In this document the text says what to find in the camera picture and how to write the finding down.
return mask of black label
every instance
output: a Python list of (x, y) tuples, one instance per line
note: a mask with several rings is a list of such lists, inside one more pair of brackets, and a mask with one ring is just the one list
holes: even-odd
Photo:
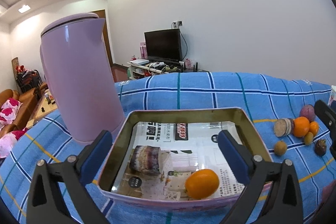
[(188, 125), (186, 123), (177, 123), (175, 125), (175, 140), (176, 141), (188, 140)]
[(128, 180), (128, 185), (132, 188), (139, 188), (142, 184), (142, 180), (139, 177), (131, 177)]
[(211, 136), (211, 141), (213, 141), (214, 143), (218, 143), (218, 134), (212, 135)]

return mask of wooden door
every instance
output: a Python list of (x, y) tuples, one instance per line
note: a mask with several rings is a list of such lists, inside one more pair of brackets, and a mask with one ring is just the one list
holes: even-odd
[[(93, 11), (92, 13), (97, 14), (100, 18), (105, 18), (106, 19), (105, 10)], [(109, 59), (110, 67), (112, 67), (113, 60), (112, 60), (112, 54), (111, 54), (109, 36), (108, 36), (108, 33), (107, 33), (107, 24), (106, 24), (106, 22), (105, 22), (105, 25), (104, 25), (104, 28), (103, 28), (103, 36), (104, 36), (104, 41), (105, 41), (105, 47), (106, 47), (107, 57)]]

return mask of brown leather sofa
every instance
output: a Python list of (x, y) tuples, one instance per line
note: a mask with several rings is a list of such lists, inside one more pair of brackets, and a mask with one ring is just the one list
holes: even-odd
[(16, 90), (4, 90), (0, 93), (0, 107), (9, 99), (14, 98), (22, 103), (16, 119), (12, 124), (5, 126), (0, 131), (0, 138), (13, 130), (21, 130), (25, 128), (29, 118), (37, 105), (37, 88), (33, 88), (21, 95)]
[(44, 92), (46, 91), (46, 89), (48, 89), (48, 84), (46, 82), (43, 82), (41, 85), (40, 85), (40, 93), (41, 93), (41, 96), (44, 95)]

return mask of television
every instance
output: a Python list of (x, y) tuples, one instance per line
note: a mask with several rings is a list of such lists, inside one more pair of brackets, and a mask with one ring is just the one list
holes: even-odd
[(182, 61), (179, 29), (145, 32), (147, 55), (150, 61)]

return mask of coffee table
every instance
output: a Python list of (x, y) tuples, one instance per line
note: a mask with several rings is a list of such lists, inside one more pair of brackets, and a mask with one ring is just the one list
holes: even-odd
[(39, 122), (40, 120), (42, 120), (46, 115), (48, 115), (49, 113), (53, 112), (54, 110), (57, 109), (57, 105), (56, 103), (52, 104), (48, 104), (48, 101), (46, 99), (46, 97), (44, 95), (42, 95), (41, 99), (39, 100), (39, 102), (37, 103), (38, 107), (35, 113), (33, 113), (33, 115), (31, 116), (31, 119), (28, 121), (26, 127), (27, 128), (31, 128), (33, 127), (33, 125), (35, 125), (37, 122)]

